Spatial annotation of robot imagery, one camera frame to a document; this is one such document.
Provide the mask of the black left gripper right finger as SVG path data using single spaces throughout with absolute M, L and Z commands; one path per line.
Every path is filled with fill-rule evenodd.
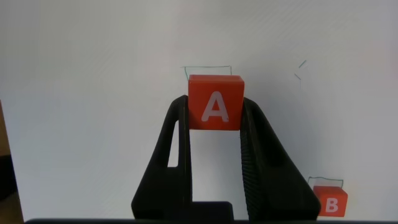
M 315 220 L 320 202 L 279 141 L 261 108 L 245 98 L 241 167 L 250 220 Z

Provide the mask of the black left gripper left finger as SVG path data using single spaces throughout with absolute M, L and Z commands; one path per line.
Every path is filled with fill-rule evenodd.
M 178 126 L 178 164 L 169 167 L 175 126 Z M 171 103 L 150 161 L 131 202 L 136 219 L 176 219 L 192 202 L 192 162 L 188 96 Z

